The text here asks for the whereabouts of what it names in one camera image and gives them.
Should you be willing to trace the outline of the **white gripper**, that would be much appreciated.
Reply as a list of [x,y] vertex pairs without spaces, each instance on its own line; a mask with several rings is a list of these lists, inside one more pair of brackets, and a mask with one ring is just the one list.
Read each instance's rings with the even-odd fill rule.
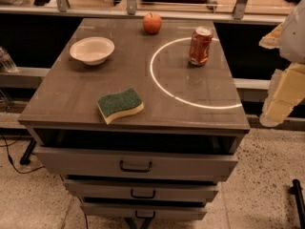
[[279,48],[281,57],[296,62],[284,71],[275,70],[270,81],[259,121],[265,127],[275,127],[305,99],[305,0],[296,5],[283,24],[263,36],[258,45],[269,50]]

